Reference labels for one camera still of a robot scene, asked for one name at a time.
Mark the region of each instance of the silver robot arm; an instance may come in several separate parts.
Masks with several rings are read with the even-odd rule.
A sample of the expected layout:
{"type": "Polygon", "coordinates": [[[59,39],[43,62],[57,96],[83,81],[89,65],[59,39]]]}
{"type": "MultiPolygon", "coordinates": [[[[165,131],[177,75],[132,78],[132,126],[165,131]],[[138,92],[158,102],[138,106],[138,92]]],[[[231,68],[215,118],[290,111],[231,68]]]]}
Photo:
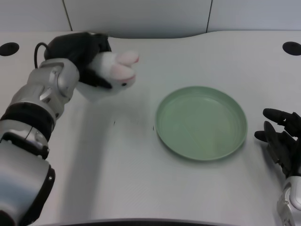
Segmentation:
{"type": "Polygon", "coordinates": [[[78,81],[78,69],[68,59],[46,60],[0,119],[0,225],[28,225],[39,218],[55,180],[45,160],[48,141],[78,81]]]}
{"type": "Polygon", "coordinates": [[[277,202],[277,211],[284,226],[301,226],[301,177],[289,177],[277,202]]]}

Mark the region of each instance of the plate rim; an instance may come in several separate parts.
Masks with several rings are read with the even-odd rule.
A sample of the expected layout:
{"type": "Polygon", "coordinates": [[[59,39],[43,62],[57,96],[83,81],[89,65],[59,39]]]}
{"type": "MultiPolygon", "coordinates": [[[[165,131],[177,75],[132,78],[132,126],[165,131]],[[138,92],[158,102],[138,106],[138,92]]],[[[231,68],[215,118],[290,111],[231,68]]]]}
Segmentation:
{"type": "Polygon", "coordinates": [[[213,160],[217,160],[217,159],[222,159],[232,153],[234,153],[236,150],[238,150],[242,144],[245,142],[246,140],[246,137],[247,137],[247,134],[248,134],[248,120],[247,120],[247,117],[246,117],[246,113],[244,111],[244,109],[241,107],[241,105],[233,98],[231,97],[230,95],[228,95],[227,93],[223,92],[223,91],[220,91],[218,89],[215,89],[215,88],[212,88],[212,87],[209,87],[209,86],[187,86],[187,87],[182,87],[182,88],[179,88],[179,89],[176,89],[175,91],[169,93],[167,96],[165,96],[159,103],[159,105],[157,106],[157,110],[156,110],[156,115],[155,115],[155,125],[156,125],[156,132],[157,134],[159,135],[159,138],[160,140],[170,149],[172,150],[173,152],[177,153],[178,155],[180,156],[183,156],[185,158],[188,158],[188,159],[191,159],[191,160],[196,160],[196,161],[213,161],[213,160]],[[189,156],[186,156],[182,153],[178,153],[177,151],[175,151],[173,148],[171,148],[163,139],[162,139],[162,135],[160,133],[160,130],[158,130],[158,111],[159,111],[159,108],[160,106],[163,104],[163,102],[169,97],[171,96],[172,94],[174,94],[175,92],[178,92],[182,89],[189,89],[189,88],[206,88],[206,89],[213,89],[214,91],[217,91],[217,92],[220,92],[226,96],[228,96],[229,98],[231,98],[238,106],[239,108],[241,109],[242,113],[243,113],[243,116],[244,116],[244,119],[246,121],[246,131],[245,131],[245,134],[243,136],[243,138],[241,139],[240,143],[233,149],[233,151],[223,155],[223,156],[220,156],[220,157],[215,157],[215,158],[211,158],[211,159],[198,159],[198,158],[192,158],[192,157],[189,157],[189,156]]]}

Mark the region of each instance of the white wall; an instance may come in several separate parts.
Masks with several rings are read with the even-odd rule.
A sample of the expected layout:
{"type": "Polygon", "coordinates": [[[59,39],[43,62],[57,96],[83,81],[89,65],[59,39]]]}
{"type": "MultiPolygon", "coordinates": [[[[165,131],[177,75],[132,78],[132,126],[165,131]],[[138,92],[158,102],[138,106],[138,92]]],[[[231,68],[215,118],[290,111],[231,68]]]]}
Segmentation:
{"type": "Polygon", "coordinates": [[[0,31],[70,31],[62,0],[0,0],[0,31]]]}
{"type": "Polygon", "coordinates": [[[211,0],[65,0],[74,31],[122,38],[176,38],[206,32],[211,0]]]}
{"type": "Polygon", "coordinates": [[[213,0],[208,32],[301,30],[301,0],[213,0]]]}
{"type": "MultiPolygon", "coordinates": [[[[105,32],[121,38],[178,38],[202,34],[206,29],[301,30],[301,0],[64,2],[74,31],[105,32]]],[[[0,0],[0,32],[70,29],[63,0],[0,0]]]]}

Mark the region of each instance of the mounting hole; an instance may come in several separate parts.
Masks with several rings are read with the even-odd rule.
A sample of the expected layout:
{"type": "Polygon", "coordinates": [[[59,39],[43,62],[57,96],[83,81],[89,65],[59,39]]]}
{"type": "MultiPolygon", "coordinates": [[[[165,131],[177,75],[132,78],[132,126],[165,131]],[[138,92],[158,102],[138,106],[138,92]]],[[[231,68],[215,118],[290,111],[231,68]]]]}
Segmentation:
{"type": "Polygon", "coordinates": [[[283,44],[283,50],[293,56],[300,56],[301,55],[301,45],[297,42],[288,41],[283,44]]]}
{"type": "Polygon", "coordinates": [[[7,57],[15,54],[19,50],[19,45],[14,42],[6,43],[0,46],[0,55],[7,57]]]}
{"type": "Polygon", "coordinates": [[[48,98],[46,98],[45,103],[47,104],[47,103],[49,103],[49,101],[50,101],[50,98],[48,97],[48,98]]]}

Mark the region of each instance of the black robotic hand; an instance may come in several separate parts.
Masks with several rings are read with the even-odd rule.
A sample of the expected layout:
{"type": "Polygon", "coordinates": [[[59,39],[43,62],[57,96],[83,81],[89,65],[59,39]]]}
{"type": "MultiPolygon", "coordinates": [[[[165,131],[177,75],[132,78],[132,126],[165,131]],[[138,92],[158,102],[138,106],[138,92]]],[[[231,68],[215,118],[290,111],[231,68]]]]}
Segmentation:
{"type": "Polygon", "coordinates": [[[111,89],[111,84],[87,68],[94,57],[101,52],[111,52],[108,36],[87,32],[73,33],[54,38],[45,50],[46,60],[67,58],[79,70],[79,81],[90,86],[111,89]]]}
{"type": "Polygon", "coordinates": [[[286,113],[276,109],[266,108],[263,115],[284,126],[282,133],[277,133],[268,121],[264,122],[264,131],[255,132],[254,136],[268,143],[268,152],[274,163],[282,167],[286,178],[301,176],[301,117],[297,113],[286,113]]]}

